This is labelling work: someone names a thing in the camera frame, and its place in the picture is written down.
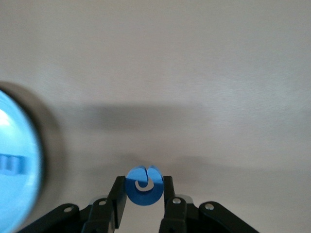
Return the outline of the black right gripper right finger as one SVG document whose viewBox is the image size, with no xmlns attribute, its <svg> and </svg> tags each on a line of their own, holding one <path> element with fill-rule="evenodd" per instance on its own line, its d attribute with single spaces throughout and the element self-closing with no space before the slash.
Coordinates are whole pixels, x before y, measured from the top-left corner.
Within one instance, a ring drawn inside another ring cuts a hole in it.
<svg viewBox="0 0 311 233">
<path fill-rule="evenodd" d="M 172 176 L 164 176 L 164 218 L 161 221 L 160 233 L 187 232 L 187 205 L 193 204 L 190 196 L 175 194 Z"/>
</svg>

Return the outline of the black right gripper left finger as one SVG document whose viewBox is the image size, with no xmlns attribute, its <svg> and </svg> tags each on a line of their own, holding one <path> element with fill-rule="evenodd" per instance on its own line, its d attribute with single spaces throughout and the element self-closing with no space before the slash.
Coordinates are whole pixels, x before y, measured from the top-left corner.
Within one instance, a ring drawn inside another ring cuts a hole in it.
<svg viewBox="0 0 311 233">
<path fill-rule="evenodd" d="M 125 209 L 127 194 L 125 177 L 118 176 L 106 197 L 99 198 L 91 205 L 84 233 L 113 233 L 120 227 Z"/>
</svg>

